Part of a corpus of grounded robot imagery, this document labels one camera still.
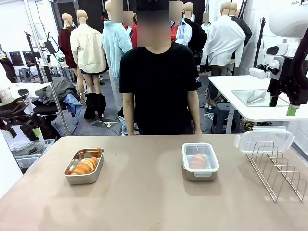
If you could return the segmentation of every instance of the glass tray on white table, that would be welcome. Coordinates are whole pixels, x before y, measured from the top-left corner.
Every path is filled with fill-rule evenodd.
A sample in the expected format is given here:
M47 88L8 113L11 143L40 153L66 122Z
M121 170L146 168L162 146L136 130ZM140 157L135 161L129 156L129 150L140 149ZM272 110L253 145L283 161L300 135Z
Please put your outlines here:
M232 90L232 93L239 98L247 107L268 107L270 102L270 94L266 89L258 90ZM247 100L252 100L253 98L262 95L260 99L248 103ZM277 107L288 107L289 103L282 98L278 97Z

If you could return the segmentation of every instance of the maroon coat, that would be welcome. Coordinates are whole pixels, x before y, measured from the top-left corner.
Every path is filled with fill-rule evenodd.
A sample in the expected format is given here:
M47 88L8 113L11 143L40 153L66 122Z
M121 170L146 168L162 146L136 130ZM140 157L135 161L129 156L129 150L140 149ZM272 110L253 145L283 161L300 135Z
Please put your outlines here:
M58 43L59 43L60 50L65 55L66 64L70 68L76 68L77 65L73 58L72 49L71 49L71 41L69 40L72 30L73 30L72 28L62 29L59 33Z

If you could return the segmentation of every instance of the beige jacket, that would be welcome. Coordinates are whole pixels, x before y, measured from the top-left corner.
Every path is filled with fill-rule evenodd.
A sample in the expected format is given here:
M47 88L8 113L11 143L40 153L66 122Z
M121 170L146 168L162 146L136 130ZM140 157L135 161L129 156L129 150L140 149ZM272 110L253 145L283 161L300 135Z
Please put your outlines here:
M102 34L87 24L72 31L71 49L77 66L87 73L99 73L106 69Z

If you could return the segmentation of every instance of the bread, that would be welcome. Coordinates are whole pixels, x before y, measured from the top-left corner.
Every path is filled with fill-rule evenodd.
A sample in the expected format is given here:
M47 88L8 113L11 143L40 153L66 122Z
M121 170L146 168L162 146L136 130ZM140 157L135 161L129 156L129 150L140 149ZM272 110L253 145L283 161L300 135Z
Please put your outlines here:
M71 175L84 175L92 173L97 166L97 158L91 157L82 159L75 167Z
M202 154L194 155L189 161L190 169L206 169L206 159Z

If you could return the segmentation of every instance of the black t-shirt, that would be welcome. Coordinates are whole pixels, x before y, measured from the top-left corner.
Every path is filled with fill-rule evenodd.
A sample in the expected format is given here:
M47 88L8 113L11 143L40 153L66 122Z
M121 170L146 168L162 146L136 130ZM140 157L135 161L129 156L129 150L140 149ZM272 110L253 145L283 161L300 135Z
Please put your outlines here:
M120 92L134 94L135 121L144 135L183 134L192 121L187 92L200 86L186 46L172 42L162 54L136 47L122 56Z

